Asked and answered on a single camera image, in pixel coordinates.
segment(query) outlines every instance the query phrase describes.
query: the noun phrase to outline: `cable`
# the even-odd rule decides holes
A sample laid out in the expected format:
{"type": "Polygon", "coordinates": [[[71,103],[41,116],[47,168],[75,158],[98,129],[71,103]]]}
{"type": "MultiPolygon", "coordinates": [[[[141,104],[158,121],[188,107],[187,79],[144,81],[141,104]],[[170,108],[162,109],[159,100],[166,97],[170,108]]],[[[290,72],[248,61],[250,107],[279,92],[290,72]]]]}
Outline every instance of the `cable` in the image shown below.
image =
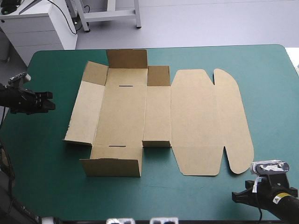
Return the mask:
{"type": "Polygon", "coordinates": [[[13,197],[13,194],[12,194],[13,180],[15,179],[15,175],[14,175],[14,170],[13,170],[13,166],[12,166],[10,157],[9,157],[8,153],[6,152],[5,146],[4,146],[1,139],[0,139],[0,143],[1,143],[1,148],[4,151],[4,154],[6,156],[7,163],[8,163],[8,168],[9,168],[8,195],[11,198],[8,211],[3,216],[0,217],[0,220],[1,220],[1,219],[4,219],[7,215],[9,215],[9,213],[11,211],[11,208],[12,208],[12,205],[13,205],[14,200],[15,200],[15,198],[13,197]]]}
{"type": "Polygon", "coordinates": [[[254,193],[254,194],[256,195],[256,204],[257,204],[258,211],[260,212],[260,218],[259,218],[257,224],[260,224],[261,221],[262,221],[262,218],[263,218],[263,213],[262,213],[262,210],[261,210],[260,203],[258,202],[258,199],[257,199],[257,193],[254,193]]]}
{"type": "Polygon", "coordinates": [[[68,20],[67,20],[67,18],[66,18],[66,16],[65,16],[65,14],[64,14],[64,12],[61,10],[61,8],[60,8],[58,5],[56,5],[53,1],[51,1],[51,0],[47,0],[47,1],[50,2],[50,3],[52,3],[54,6],[56,6],[56,7],[61,11],[61,13],[62,13],[62,15],[64,16],[65,21],[66,21],[66,23],[67,23],[67,25],[68,25],[70,31],[71,31],[74,35],[76,35],[76,34],[77,34],[77,30],[76,30],[76,32],[73,32],[73,31],[72,31],[72,29],[71,29],[71,27],[70,27],[70,24],[69,24],[69,22],[68,22],[68,20]]]}
{"type": "MultiPolygon", "coordinates": [[[[62,13],[62,15],[64,16],[65,21],[66,21],[66,23],[67,23],[67,25],[68,25],[70,31],[71,31],[74,35],[76,35],[76,34],[78,33],[78,30],[80,30],[80,29],[82,28],[82,25],[80,26],[79,29],[76,29],[76,32],[73,32],[72,29],[71,29],[71,27],[70,27],[70,24],[69,24],[69,22],[68,22],[68,20],[67,20],[67,18],[66,18],[66,16],[65,16],[65,14],[64,14],[64,12],[61,10],[61,8],[60,8],[58,5],[56,5],[53,1],[51,1],[51,0],[47,0],[47,1],[50,2],[50,3],[52,3],[54,6],[56,6],[56,7],[61,11],[61,13],[62,13]]],[[[84,8],[85,8],[85,7],[88,7],[88,12],[89,12],[89,11],[90,11],[90,7],[89,7],[89,5],[84,6],[84,8]]]]}

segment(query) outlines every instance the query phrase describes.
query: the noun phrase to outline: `green table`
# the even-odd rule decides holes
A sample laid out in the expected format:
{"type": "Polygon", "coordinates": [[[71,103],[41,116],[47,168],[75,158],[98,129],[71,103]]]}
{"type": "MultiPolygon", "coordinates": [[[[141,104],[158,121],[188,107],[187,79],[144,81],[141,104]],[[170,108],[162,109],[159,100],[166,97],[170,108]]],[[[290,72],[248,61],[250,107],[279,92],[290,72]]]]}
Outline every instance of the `green table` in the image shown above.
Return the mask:
{"type": "MultiPolygon", "coordinates": [[[[52,91],[57,109],[9,114],[0,135],[16,174],[14,195],[40,216],[64,220],[136,220],[177,216],[189,220],[258,219],[256,208],[236,204],[249,171],[234,175],[223,156],[215,177],[183,176],[171,149],[144,150],[141,178],[86,177],[80,158],[90,147],[63,142],[86,61],[107,64],[105,50],[41,51],[28,68],[34,91],[52,91]]],[[[229,72],[238,82],[255,160],[288,161],[291,186],[299,187],[299,78],[280,45],[148,49],[150,65],[229,72]]],[[[264,212],[265,219],[275,219],[264,212]]]]}

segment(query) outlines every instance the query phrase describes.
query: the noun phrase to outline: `cardboard side flap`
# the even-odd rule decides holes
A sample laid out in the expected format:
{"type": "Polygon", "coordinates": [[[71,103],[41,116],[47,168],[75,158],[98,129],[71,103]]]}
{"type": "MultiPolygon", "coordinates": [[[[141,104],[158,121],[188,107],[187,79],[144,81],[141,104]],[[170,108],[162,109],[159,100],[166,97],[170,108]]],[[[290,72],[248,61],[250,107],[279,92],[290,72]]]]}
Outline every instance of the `cardboard side flap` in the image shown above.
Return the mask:
{"type": "Polygon", "coordinates": [[[169,66],[149,66],[148,86],[170,86],[169,66]]]}
{"type": "Polygon", "coordinates": [[[172,147],[183,175],[215,176],[219,173],[223,146],[172,147]]]}
{"type": "Polygon", "coordinates": [[[169,86],[148,86],[142,144],[144,147],[170,147],[171,103],[169,86]]]}
{"type": "Polygon", "coordinates": [[[214,80],[220,128],[229,165],[234,173],[239,174],[250,167],[254,157],[239,86],[230,74],[221,69],[214,70],[214,80]]]}
{"type": "Polygon", "coordinates": [[[92,145],[104,92],[105,86],[81,81],[65,141],[92,145]]]}
{"type": "Polygon", "coordinates": [[[218,174],[223,140],[215,101],[204,70],[177,72],[171,86],[172,149],[185,175],[218,174]]]}
{"type": "Polygon", "coordinates": [[[87,175],[141,176],[142,147],[94,145],[89,160],[81,160],[87,175]]]}
{"type": "Polygon", "coordinates": [[[87,62],[82,81],[105,85],[108,73],[108,66],[95,62],[87,62]]]}
{"type": "Polygon", "coordinates": [[[148,67],[146,49],[107,50],[109,68],[142,69],[148,67]]]}
{"type": "Polygon", "coordinates": [[[146,86],[148,69],[109,69],[106,87],[146,86]]]}
{"type": "Polygon", "coordinates": [[[213,82],[203,69],[186,69],[178,70],[171,87],[185,86],[185,87],[209,87],[214,86],[213,82]]]}
{"type": "Polygon", "coordinates": [[[102,158],[80,161],[87,176],[141,176],[138,160],[102,158]]]}

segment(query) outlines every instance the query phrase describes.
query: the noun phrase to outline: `white drawer cabinet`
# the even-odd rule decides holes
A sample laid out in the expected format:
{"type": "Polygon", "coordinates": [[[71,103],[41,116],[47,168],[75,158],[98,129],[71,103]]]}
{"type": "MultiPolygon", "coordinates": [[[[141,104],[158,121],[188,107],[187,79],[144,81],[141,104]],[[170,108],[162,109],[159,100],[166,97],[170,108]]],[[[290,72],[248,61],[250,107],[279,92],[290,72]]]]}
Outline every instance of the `white drawer cabinet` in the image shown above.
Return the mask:
{"type": "MultiPolygon", "coordinates": [[[[75,49],[77,35],[74,35],[59,9],[42,0],[21,15],[21,11],[32,0],[24,0],[17,11],[0,15],[0,27],[28,66],[35,52],[40,50],[75,49]]],[[[64,12],[72,31],[75,27],[64,0],[53,0],[64,12]]]]}

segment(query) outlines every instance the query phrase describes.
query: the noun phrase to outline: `robotic hand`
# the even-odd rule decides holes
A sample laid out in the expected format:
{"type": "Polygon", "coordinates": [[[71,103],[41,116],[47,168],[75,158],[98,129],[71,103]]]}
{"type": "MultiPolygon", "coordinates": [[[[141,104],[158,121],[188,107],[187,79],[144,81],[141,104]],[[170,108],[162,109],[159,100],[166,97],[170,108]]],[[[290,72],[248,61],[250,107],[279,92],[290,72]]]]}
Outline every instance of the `robotic hand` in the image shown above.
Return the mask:
{"type": "Polygon", "coordinates": [[[290,187],[288,171],[289,165],[280,160],[253,162],[251,173],[257,175],[256,180],[245,181],[245,191],[232,192],[233,201],[257,207],[261,214],[261,209],[268,210],[287,224],[298,224],[298,191],[290,187]]]}
{"type": "Polygon", "coordinates": [[[23,84],[31,80],[26,73],[9,79],[9,85],[0,84],[0,105],[9,107],[11,113],[47,113],[55,110],[55,104],[48,99],[53,98],[51,92],[33,92],[23,88],[23,84]]]}

